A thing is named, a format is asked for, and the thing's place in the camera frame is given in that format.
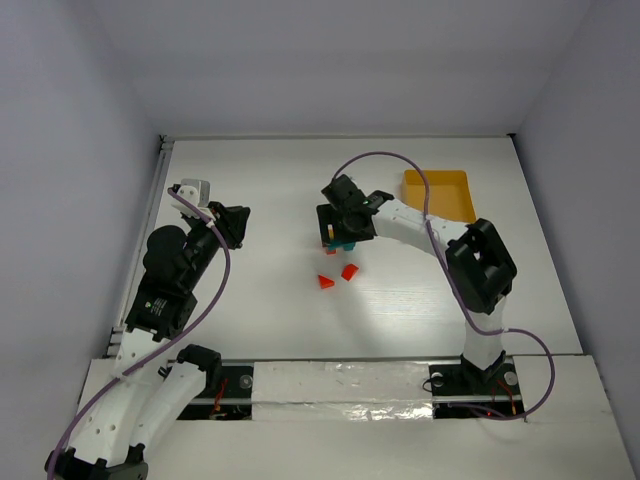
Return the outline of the red wedge block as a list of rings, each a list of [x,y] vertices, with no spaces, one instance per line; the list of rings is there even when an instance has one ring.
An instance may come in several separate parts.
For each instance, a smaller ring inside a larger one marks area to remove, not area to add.
[[[358,272],[359,272],[359,267],[353,263],[349,263],[343,268],[341,272],[341,277],[346,281],[351,281],[354,279],[354,277]]]

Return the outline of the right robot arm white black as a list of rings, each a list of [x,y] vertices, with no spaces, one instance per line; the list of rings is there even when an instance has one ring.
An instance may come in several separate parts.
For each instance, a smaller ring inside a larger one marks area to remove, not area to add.
[[[436,258],[466,321],[462,367],[479,382],[492,378],[506,356],[503,311],[517,275],[495,226],[485,219],[464,223],[426,214],[380,190],[366,195],[346,175],[321,193],[327,202],[316,212],[325,248],[380,237]]]

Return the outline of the teal arch block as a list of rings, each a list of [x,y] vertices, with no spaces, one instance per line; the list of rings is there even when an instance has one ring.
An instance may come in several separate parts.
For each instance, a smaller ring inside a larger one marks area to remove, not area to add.
[[[325,246],[325,249],[328,252],[334,252],[337,250],[344,250],[345,252],[349,252],[355,248],[355,245],[356,245],[355,242],[332,241],[327,246]]]

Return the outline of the yellow plastic tray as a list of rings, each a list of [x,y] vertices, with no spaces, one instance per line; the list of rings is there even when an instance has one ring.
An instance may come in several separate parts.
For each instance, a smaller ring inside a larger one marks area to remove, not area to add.
[[[429,183],[429,213],[447,220],[474,223],[477,220],[467,174],[462,170],[424,170]],[[406,170],[401,184],[401,201],[423,210],[426,190],[420,174]]]

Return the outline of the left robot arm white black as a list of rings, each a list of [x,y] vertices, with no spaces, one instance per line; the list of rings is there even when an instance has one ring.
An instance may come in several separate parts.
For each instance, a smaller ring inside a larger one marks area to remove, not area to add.
[[[241,247],[250,210],[210,202],[188,231],[154,230],[107,383],[79,410],[45,464],[50,479],[144,479],[148,458],[187,405],[223,389],[218,352],[180,341],[199,324],[195,287],[218,252]]]

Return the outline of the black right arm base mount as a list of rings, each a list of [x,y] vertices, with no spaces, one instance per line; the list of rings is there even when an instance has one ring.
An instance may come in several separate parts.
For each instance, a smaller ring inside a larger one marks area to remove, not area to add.
[[[476,375],[461,364],[429,366],[431,391],[436,397],[518,396],[520,387],[515,365],[506,363],[488,379]]]

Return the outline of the red triangle block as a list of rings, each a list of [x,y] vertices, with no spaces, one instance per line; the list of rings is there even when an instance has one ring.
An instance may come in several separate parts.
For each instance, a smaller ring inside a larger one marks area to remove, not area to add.
[[[335,285],[335,281],[324,275],[318,275],[318,282],[321,289],[328,289]]]

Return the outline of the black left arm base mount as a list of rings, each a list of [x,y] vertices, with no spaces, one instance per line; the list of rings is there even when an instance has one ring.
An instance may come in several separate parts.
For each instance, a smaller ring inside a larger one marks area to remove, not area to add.
[[[254,383],[253,377],[253,364],[225,363],[222,365],[217,384],[209,390],[208,396],[214,398],[222,392],[223,400],[251,399]]]

